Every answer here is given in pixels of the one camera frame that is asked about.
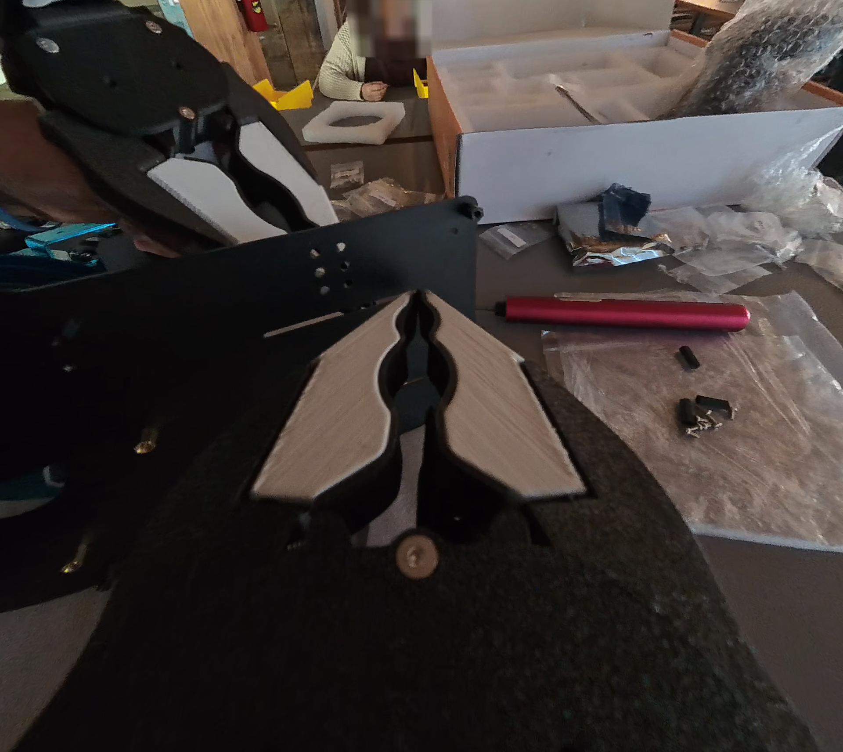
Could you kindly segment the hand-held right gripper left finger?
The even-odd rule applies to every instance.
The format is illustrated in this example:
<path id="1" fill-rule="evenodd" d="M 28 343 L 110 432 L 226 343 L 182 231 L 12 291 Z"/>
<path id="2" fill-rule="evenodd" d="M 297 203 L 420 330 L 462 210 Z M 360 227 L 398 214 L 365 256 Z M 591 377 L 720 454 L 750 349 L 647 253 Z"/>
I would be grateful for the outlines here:
<path id="1" fill-rule="evenodd" d="M 253 496 L 315 504 L 385 454 L 393 419 L 381 372 L 404 339 L 412 297 L 396 297 L 317 358 Z"/>

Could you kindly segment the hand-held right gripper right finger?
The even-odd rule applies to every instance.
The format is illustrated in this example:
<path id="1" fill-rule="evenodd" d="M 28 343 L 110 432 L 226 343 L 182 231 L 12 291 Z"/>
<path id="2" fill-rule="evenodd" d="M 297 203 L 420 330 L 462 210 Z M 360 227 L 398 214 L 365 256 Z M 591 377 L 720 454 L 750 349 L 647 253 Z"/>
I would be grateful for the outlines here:
<path id="1" fill-rule="evenodd" d="M 438 409 L 447 451 L 518 503 L 587 492 L 517 352 L 433 292 L 423 291 L 431 353 L 444 360 Z"/>

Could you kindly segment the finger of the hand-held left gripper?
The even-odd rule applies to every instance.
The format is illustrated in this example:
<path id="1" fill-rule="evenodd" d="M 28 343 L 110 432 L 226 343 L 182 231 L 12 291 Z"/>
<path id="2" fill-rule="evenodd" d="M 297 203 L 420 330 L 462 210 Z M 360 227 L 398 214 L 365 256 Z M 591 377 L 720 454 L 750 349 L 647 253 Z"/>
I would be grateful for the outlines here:
<path id="1" fill-rule="evenodd" d="M 227 168 L 250 202 L 273 206 L 292 231 L 338 223 L 332 202 L 287 120 L 226 66 Z"/>
<path id="2" fill-rule="evenodd" d="M 235 181 L 216 164 L 173 157 L 146 173 L 229 244 L 239 245 L 288 234 L 258 216 L 240 195 Z"/>

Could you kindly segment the blue hobby robot arm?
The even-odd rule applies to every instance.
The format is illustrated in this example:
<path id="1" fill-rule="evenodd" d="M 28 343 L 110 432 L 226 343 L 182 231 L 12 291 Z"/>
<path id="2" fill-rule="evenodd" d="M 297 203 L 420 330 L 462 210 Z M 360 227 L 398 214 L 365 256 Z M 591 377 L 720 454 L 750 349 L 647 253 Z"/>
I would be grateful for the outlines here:
<path id="1" fill-rule="evenodd" d="M 68 474 L 2 518 L 2 612 L 108 584 L 195 456 L 331 344 L 317 319 L 419 289 L 473 318 L 481 216 L 460 197 L 2 293 L 2 482 Z"/>

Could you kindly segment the person's left hand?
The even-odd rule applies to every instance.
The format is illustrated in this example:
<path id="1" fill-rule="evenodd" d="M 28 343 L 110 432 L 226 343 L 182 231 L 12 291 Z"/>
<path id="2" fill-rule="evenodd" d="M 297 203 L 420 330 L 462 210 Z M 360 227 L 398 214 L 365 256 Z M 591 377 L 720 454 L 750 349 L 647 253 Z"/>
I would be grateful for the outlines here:
<path id="1" fill-rule="evenodd" d="M 3 224 L 113 222 L 142 252 L 172 259 L 189 249 L 189 238 L 134 221 L 95 194 L 76 163 L 42 134 L 39 116 L 30 100 L 1 101 Z"/>

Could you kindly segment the white foam insert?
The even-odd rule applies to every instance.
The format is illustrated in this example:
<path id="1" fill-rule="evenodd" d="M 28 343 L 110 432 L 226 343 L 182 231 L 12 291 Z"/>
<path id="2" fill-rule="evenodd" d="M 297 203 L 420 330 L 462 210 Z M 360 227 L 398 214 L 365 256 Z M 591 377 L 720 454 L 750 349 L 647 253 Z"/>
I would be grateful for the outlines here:
<path id="1" fill-rule="evenodd" d="M 402 102 L 333 101 L 302 128 L 310 144 L 382 145 L 406 117 Z"/>

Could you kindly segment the narrow clear sleeve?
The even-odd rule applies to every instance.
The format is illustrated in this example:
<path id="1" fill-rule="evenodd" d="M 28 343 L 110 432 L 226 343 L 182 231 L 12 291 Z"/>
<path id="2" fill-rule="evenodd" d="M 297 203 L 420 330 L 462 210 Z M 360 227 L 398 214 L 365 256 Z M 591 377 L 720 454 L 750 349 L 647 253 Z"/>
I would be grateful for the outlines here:
<path id="1" fill-rule="evenodd" d="M 675 303 L 680 301 L 675 297 L 678 293 L 671 293 L 669 291 L 657 291 L 647 293 L 555 293 L 552 297 L 560 302 L 606 302 L 606 301 L 624 301 L 624 302 L 648 302 L 648 303 Z"/>

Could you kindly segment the red screwdriver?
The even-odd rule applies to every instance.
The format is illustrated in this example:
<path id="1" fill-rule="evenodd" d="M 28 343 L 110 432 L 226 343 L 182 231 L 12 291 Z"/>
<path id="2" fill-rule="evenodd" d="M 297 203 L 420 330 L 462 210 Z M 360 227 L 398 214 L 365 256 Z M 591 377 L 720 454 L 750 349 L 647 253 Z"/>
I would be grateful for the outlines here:
<path id="1" fill-rule="evenodd" d="M 729 333 L 746 329 L 751 320 L 750 311 L 740 304 L 551 296 L 510 296 L 493 311 L 509 323 Z"/>

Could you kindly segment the cluster of small screws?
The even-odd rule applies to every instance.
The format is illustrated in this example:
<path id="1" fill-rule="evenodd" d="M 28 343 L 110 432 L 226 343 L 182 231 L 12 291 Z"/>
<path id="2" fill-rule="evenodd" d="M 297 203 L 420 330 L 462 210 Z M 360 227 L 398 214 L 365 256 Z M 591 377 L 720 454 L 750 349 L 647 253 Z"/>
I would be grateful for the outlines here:
<path id="1" fill-rule="evenodd" d="M 691 435 L 686 435 L 687 437 L 699 438 L 703 433 L 718 430 L 719 428 L 722 427 L 722 425 L 725 421 L 729 420 L 725 416 L 722 416 L 718 413 L 714 413 L 714 414 L 707 413 L 704 409 L 701 409 L 698 405 L 696 405 L 696 406 L 697 406 L 697 411 L 698 411 L 698 415 L 699 415 L 699 427 L 698 427 L 697 432 L 694 432 Z"/>

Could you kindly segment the silver foil bag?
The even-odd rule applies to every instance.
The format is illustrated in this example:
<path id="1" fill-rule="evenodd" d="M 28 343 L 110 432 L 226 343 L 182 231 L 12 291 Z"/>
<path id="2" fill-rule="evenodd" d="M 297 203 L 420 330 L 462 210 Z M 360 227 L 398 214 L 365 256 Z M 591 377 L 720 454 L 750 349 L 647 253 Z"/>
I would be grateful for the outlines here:
<path id="1" fill-rule="evenodd" d="M 648 193 L 614 183 L 589 200 L 557 205 L 554 224 L 573 269 L 620 268 L 674 254 L 651 204 Z"/>

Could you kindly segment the large clear zip bag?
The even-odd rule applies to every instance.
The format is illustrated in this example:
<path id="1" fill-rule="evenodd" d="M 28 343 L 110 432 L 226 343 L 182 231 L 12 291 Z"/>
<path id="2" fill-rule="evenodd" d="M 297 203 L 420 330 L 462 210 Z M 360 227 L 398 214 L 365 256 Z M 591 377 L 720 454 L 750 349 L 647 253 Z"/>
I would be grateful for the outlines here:
<path id="1" fill-rule="evenodd" d="M 841 552 L 841 345 L 795 292 L 725 296 L 736 333 L 543 331 L 548 372 L 644 462 L 697 534 Z M 690 346 L 701 367 L 676 355 Z M 699 438 L 680 399 L 727 399 L 734 420 Z"/>

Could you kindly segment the orange cardboard box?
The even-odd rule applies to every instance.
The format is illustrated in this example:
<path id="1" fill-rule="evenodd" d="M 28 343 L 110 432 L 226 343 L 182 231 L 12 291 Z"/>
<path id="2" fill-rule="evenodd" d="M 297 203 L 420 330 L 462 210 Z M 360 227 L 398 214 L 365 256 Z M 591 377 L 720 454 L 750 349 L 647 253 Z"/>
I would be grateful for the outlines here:
<path id="1" fill-rule="evenodd" d="M 663 119 L 704 43 L 669 30 L 675 0 L 432 0 L 428 110 L 446 194 L 483 221 L 553 217 L 617 183 L 655 209 L 740 201 L 788 156 L 841 136 L 816 84 L 759 113 Z"/>

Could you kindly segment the pile of clear parts bags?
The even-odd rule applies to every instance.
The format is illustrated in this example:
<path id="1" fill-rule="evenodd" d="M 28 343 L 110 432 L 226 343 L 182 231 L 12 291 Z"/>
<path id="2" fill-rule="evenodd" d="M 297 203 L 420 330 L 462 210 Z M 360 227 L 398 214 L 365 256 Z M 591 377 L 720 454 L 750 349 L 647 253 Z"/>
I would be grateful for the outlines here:
<path id="1" fill-rule="evenodd" d="M 819 167 L 827 154 L 841 154 L 841 139 L 832 137 L 813 139 L 739 180 L 735 206 L 653 213 L 678 262 L 663 271 L 698 292 L 722 295 L 797 260 L 841 286 L 841 162 L 831 175 Z"/>

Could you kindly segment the bubble wrap bundle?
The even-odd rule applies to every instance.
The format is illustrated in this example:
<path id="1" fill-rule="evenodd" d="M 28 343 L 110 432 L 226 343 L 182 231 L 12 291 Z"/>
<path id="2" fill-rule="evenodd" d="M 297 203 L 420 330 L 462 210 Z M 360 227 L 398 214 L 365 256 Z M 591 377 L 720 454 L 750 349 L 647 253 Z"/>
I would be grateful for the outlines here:
<path id="1" fill-rule="evenodd" d="M 841 51 L 842 0 L 745 0 L 669 118 L 778 109 Z"/>

